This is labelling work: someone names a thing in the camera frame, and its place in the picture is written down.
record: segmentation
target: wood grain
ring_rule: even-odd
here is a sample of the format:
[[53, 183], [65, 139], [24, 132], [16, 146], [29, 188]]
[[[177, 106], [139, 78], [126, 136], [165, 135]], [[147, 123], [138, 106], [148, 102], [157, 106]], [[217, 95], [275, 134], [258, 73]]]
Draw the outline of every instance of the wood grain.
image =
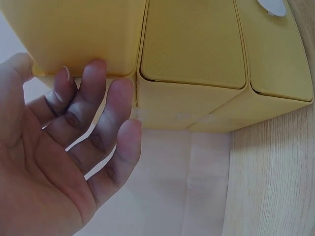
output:
[[[315, 84], [315, 1], [289, 3]], [[314, 107], [234, 132], [223, 236], [315, 236]]]

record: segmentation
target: skin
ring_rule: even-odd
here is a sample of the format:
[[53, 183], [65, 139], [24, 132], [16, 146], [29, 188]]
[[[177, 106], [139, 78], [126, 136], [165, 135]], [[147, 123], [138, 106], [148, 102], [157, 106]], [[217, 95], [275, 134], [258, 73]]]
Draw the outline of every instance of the skin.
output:
[[[111, 84], [94, 131], [67, 152], [104, 98], [106, 63], [89, 62], [79, 89], [62, 68], [52, 91], [25, 104], [23, 84], [32, 79], [32, 63], [28, 54], [17, 54], [0, 64], [0, 235], [73, 235], [125, 184], [139, 160], [141, 123], [129, 119], [132, 82]], [[116, 144], [108, 164], [86, 181]]]

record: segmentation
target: knuckle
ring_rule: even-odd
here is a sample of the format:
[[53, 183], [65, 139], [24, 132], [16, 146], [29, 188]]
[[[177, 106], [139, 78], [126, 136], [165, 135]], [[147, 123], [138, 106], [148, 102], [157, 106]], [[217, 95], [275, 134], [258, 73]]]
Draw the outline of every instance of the knuckle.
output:
[[89, 128], [89, 126], [86, 125], [85, 122], [81, 121], [78, 116], [71, 111], [66, 111], [64, 119], [71, 127], [81, 133], [85, 133]]
[[91, 143], [93, 144], [93, 146], [97, 150], [99, 150], [100, 152], [106, 153], [107, 148], [104, 146], [104, 142], [103, 142], [103, 140], [99, 134], [93, 132], [90, 135], [90, 140], [91, 140]]
[[117, 187], [117, 188], [121, 188], [122, 187], [122, 183], [121, 181], [119, 181], [119, 175], [117, 173], [117, 169], [112, 166], [112, 165], [107, 165], [106, 166], [106, 173], [109, 177], [109, 179], [113, 182], [113, 184]]

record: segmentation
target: yellow box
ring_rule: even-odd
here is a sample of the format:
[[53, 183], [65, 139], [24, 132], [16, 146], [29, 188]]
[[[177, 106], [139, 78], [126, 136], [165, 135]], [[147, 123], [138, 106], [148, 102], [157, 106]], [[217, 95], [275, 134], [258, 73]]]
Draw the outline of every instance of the yellow box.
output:
[[145, 128], [202, 132], [228, 132], [313, 102], [285, 5], [280, 18], [255, 0], [0, 0], [48, 86], [63, 65], [80, 77], [89, 60], [105, 59], [109, 78], [134, 82], [132, 116]]
[[249, 56], [249, 86], [191, 125], [191, 131], [228, 132], [313, 102], [307, 58], [287, 2], [283, 18], [268, 15], [256, 1], [237, 0], [237, 5]]
[[144, 127], [184, 129], [244, 90], [233, 0], [150, 0], [145, 19], [137, 74]]
[[136, 69], [146, 0], [0, 0], [0, 9], [37, 62], [36, 76], [66, 65], [75, 76], [95, 58], [110, 76]]

